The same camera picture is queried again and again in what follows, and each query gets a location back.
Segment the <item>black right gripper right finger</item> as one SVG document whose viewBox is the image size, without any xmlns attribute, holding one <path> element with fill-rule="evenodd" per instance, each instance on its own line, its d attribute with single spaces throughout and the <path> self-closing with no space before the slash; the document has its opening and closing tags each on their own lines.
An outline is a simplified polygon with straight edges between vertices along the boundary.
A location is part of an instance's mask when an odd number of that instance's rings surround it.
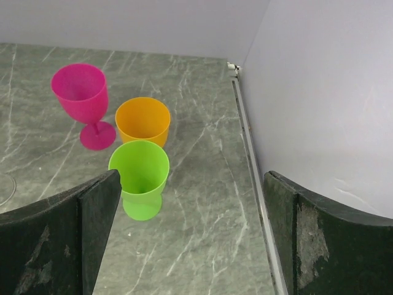
<svg viewBox="0 0 393 295">
<path fill-rule="evenodd" d="M 289 294 L 392 294 L 392 220 L 275 171 L 263 196 Z"/>
</svg>

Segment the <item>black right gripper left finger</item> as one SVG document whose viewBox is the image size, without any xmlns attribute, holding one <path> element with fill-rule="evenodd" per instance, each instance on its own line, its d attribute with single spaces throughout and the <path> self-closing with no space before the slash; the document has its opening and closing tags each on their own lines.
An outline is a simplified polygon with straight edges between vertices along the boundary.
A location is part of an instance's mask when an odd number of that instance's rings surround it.
<svg viewBox="0 0 393 295">
<path fill-rule="evenodd" d="M 92 294 L 121 190 L 109 170 L 1 214 L 1 294 Z"/>
</svg>

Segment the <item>clear wine glass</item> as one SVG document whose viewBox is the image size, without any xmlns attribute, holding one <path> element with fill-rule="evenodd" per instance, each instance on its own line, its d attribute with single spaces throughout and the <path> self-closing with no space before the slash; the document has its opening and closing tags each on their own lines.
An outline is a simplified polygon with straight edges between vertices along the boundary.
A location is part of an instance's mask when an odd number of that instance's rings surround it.
<svg viewBox="0 0 393 295">
<path fill-rule="evenodd" d="M 5 205 L 13 196 L 16 191 L 17 184 L 16 180 L 5 173 L 1 173 L 0 176 L 0 206 Z"/>
</svg>

